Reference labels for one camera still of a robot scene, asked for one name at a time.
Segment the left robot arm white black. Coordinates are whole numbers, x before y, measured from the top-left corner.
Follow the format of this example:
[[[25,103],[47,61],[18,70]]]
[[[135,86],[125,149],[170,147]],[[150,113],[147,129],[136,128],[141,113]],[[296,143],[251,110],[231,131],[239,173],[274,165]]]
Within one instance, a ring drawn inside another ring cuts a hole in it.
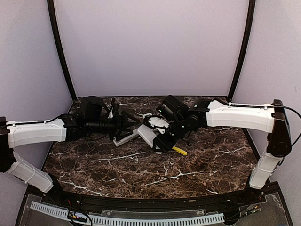
[[[48,193],[56,205],[66,202],[57,179],[24,160],[14,148],[22,145],[44,142],[76,141],[92,134],[108,135],[111,141],[123,141],[134,134],[132,126],[139,119],[127,111],[119,111],[119,104],[113,98],[107,106],[101,97],[88,96],[81,100],[75,113],[61,114],[45,121],[16,122],[0,119],[0,171],[8,173]]]

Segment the yellow handled screwdriver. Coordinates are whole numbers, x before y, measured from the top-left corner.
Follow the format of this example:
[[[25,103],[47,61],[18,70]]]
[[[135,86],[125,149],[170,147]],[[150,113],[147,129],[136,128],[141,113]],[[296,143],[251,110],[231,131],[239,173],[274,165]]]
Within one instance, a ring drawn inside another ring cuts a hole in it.
[[[173,149],[174,151],[176,151],[177,153],[183,155],[183,156],[187,156],[187,154],[188,154],[185,150],[180,149],[180,148],[178,148],[178,147],[176,147],[176,146],[173,146],[172,149]]]

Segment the right black frame post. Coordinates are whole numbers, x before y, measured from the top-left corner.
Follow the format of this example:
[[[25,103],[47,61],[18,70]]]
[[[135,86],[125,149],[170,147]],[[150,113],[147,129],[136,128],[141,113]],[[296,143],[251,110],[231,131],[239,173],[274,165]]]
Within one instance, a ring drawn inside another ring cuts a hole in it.
[[[246,15],[246,24],[245,24],[245,28],[244,28],[244,34],[243,34],[243,38],[242,38],[240,52],[238,55],[238,61],[237,61],[237,65],[236,65],[236,68],[234,71],[232,83],[231,83],[231,86],[230,86],[230,89],[229,89],[229,92],[227,95],[228,101],[232,101],[232,99],[234,97],[236,88],[238,86],[239,78],[240,78],[240,75],[242,72],[242,68],[243,68],[243,64],[244,64],[244,60],[245,60],[245,56],[246,56],[246,52],[247,52],[247,48],[248,48],[248,43],[249,43],[249,39],[250,39],[250,35],[251,35],[251,29],[252,29],[252,25],[253,25],[255,5],[256,5],[256,0],[249,0],[248,10],[247,10],[247,15]]]

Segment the left black frame post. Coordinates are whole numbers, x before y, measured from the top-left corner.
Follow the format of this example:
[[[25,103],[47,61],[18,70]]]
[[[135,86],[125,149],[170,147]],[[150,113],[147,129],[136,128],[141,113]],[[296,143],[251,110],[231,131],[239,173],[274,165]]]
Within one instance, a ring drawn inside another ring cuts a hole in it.
[[[61,69],[63,71],[64,80],[66,82],[71,99],[74,102],[77,99],[77,95],[73,83],[71,81],[70,72],[68,69],[67,61],[63,50],[63,45],[60,37],[60,32],[59,32],[59,27],[58,27],[56,12],[55,12],[55,1],[47,0],[47,7],[48,7],[48,14],[51,23],[52,33],[55,41],[55,47],[57,50]]]

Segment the white remote with label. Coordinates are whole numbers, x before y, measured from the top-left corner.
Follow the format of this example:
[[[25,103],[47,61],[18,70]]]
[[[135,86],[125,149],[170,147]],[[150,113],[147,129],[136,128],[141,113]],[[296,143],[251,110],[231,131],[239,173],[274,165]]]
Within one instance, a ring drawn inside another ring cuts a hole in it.
[[[139,134],[138,134],[137,130],[134,130],[133,134],[121,139],[120,141],[117,141],[116,138],[114,138],[113,143],[116,147],[119,147],[119,146],[121,146],[121,145],[123,145],[123,144],[129,142],[130,140],[135,139],[137,137],[139,137]]]

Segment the black frame post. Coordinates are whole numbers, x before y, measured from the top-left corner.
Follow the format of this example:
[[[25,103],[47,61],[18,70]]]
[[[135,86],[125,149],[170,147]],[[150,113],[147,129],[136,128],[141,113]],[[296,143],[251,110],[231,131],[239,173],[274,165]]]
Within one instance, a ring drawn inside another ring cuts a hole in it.
[[[60,37],[60,32],[59,32],[59,27],[58,27],[56,12],[55,12],[55,1],[47,0],[47,7],[48,7],[48,14],[51,23],[52,33],[55,41],[55,47],[57,50],[61,69],[63,71],[64,80],[66,82],[71,99],[74,102],[77,99],[77,95],[73,83],[71,81],[70,72],[68,69],[67,61],[63,50],[63,45]]]
[[[232,83],[231,83],[231,86],[230,86],[230,89],[229,89],[229,92],[227,95],[228,101],[232,101],[232,99],[234,97],[236,88],[238,86],[239,78],[240,78],[240,75],[242,72],[242,68],[243,68],[243,64],[244,64],[244,60],[245,60],[245,56],[246,56],[246,52],[247,52],[247,48],[248,48],[248,43],[249,43],[249,39],[250,39],[250,35],[251,35],[251,29],[252,29],[252,25],[253,25],[255,5],[256,5],[256,0],[249,0],[248,10],[247,10],[247,15],[246,15],[246,24],[245,24],[245,28],[244,28],[244,34],[243,34],[243,38],[242,38],[240,52],[238,55],[238,61],[237,61],[237,65],[236,65],[236,68],[234,71]]]

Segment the black front rail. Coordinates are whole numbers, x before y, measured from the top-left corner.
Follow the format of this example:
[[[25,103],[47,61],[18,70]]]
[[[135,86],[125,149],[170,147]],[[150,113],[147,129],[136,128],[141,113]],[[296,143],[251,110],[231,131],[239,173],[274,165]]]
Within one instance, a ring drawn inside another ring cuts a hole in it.
[[[59,204],[70,203],[72,208],[94,213],[100,213],[103,210],[141,212],[205,210],[206,212],[228,212],[266,201],[263,192],[256,194],[254,192],[247,193],[245,190],[225,194],[173,199],[110,198],[64,191],[53,195],[40,193],[40,196],[45,201],[48,200],[49,202]]]

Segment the white remote with buttons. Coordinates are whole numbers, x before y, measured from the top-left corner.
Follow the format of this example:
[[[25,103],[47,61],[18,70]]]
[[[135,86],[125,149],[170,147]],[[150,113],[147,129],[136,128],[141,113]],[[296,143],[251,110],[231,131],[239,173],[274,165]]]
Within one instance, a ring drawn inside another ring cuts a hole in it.
[[[148,121],[152,116],[153,116],[152,113],[143,114],[143,120]]]

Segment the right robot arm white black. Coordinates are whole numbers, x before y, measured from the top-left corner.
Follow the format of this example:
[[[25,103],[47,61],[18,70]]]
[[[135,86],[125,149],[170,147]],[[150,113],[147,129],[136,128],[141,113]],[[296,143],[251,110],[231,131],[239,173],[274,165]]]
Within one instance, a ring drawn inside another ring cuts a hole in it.
[[[258,197],[258,189],[264,187],[277,165],[294,146],[286,110],[287,107],[278,99],[263,105],[197,99],[188,107],[169,95],[157,108],[169,125],[163,128],[164,133],[154,138],[153,144],[167,152],[186,134],[207,127],[236,127],[267,133],[267,147],[250,175],[249,187],[240,193],[242,203],[250,204]]]

